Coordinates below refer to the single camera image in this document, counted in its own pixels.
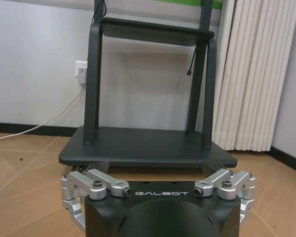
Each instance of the tiled floor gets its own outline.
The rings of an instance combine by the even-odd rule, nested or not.
[[[58,162],[69,138],[22,135],[0,141],[0,237],[82,237],[61,207]],[[296,237],[296,172],[263,154],[233,153],[258,178],[256,205],[241,237]],[[110,169],[126,180],[196,180],[196,169]]]

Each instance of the white power cable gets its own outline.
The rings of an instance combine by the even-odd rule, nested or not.
[[[79,96],[79,94],[82,92],[82,89],[83,89],[83,86],[81,87],[80,91],[78,92],[78,94],[68,103],[68,105],[61,111],[59,112],[58,114],[54,115],[53,117],[49,118],[48,120],[46,120],[45,122],[43,122],[42,124],[36,126],[36,127],[33,127],[29,130],[26,130],[24,132],[19,132],[19,133],[15,133],[15,134],[11,134],[11,135],[7,135],[7,136],[4,136],[4,137],[0,137],[0,140],[1,139],[4,139],[4,138],[8,138],[8,137],[15,137],[15,136],[18,136],[18,135],[21,135],[21,134],[24,134],[24,133],[27,133],[27,132],[30,132],[30,131],[33,131],[39,127],[42,127],[43,125],[45,125],[46,123],[48,123],[49,121],[51,121],[53,118],[55,117],[58,117],[59,115],[61,115],[71,104],[72,102]]]

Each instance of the black cable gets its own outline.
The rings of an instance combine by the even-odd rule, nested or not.
[[[97,7],[96,7],[95,10],[94,10],[94,14],[93,14],[93,16],[92,16],[91,24],[94,23],[95,14],[96,14],[96,12],[98,11],[98,9],[99,9],[99,7],[100,7],[100,5],[101,5],[102,3],[104,4],[104,12],[103,12],[103,15],[101,16],[101,18],[102,18],[102,17],[105,17],[105,15],[107,14],[107,5],[106,5],[106,3],[105,3],[105,0],[101,0],[101,1],[99,1]]]
[[[191,61],[191,65],[190,65],[190,67],[189,67],[188,72],[186,73],[186,75],[187,75],[188,77],[190,77],[191,74],[192,74],[192,66],[193,66],[193,61],[194,61],[195,54],[196,54],[196,47],[195,47],[195,50],[194,50],[194,53],[193,53],[193,57],[192,57],[192,61]]]

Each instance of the galbot logo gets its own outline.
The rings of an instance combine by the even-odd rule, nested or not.
[[[135,192],[137,196],[179,196],[184,195],[186,196],[188,192]]]

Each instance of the metal bracket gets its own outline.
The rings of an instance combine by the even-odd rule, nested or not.
[[[204,180],[196,181],[194,193],[198,197],[213,195],[214,189],[218,189],[218,196],[225,200],[233,200],[238,196],[240,205],[240,223],[246,220],[247,211],[254,205],[256,178],[249,172],[220,169]]]
[[[117,180],[96,169],[84,171],[83,174],[73,171],[61,178],[63,207],[69,211],[72,220],[85,232],[85,218],[81,204],[89,195],[92,200],[102,200],[107,196],[107,189],[116,197],[127,197],[131,194],[128,182]]]
[[[131,189],[127,181],[114,179],[97,169],[89,170],[86,176],[93,180],[101,180],[115,197],[128,197],[131,194]]]
[[[194,193],[199,197],[209,197],[213,195],[214,189],[222,183],[222,181],[230,179],[230,172],[227,169],[220,169],[216,173],[204,180],[195,182]]]

